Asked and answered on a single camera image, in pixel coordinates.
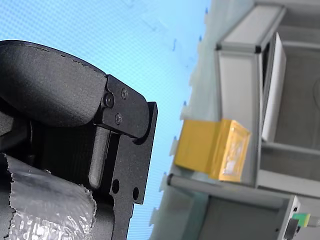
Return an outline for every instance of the white panel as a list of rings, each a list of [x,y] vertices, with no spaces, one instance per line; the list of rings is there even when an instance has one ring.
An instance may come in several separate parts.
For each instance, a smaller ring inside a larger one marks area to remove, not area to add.
[[[238,121],[252,135],[242,181],[252,183],[256,172],[260,119],[260,55],[219,52],[222,117]]]
[[[281,96],[285,81],[286,63],[286,54],[282,46],[281,39],[277,33],[274,47],[271,83],[262,129],[262,139],[268,142],[273,142],[276,136]]]
[[[223,42],[258,45],[280,10],[280,6],[257,5]]]
[[[258,185],[284,192],[320,198],[320,182],[305,178],[260,170]]]

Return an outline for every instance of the blue fabric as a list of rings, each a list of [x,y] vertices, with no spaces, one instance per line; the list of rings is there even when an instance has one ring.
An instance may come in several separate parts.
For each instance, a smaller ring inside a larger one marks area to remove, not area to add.
[[[0,40],[24,40],[75,55],[112,74],[147,101],[158,121],[143,205],[135,205],[128,239],[146,240],[158,208],[172,140],[188,102],[197,44],[210,0],[2,0]]]

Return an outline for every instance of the crumpled foil wrap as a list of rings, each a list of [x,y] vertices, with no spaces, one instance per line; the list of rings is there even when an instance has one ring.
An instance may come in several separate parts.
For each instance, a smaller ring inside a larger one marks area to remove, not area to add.
[[[10,206],[15,210],[6,240],[92,238],[96,202],[89,190],[6,157],[12,176]]]

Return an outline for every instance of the black mechanical arm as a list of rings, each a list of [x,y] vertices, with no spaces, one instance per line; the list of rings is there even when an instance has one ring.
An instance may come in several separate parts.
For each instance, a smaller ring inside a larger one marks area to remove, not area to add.
[[[95,239],[126,239],[157,115],[155,102],[75,56],[0,41],[0,153],[92,190],[97,222],[110,225]]]

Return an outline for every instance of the black plastic cover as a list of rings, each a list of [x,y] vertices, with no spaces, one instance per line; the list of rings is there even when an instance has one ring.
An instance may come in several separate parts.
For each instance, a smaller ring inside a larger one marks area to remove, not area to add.
[[[91,121],[104,93],[105,76],[62,51],[0,41],[0,98],[43,124],[76,127]]]

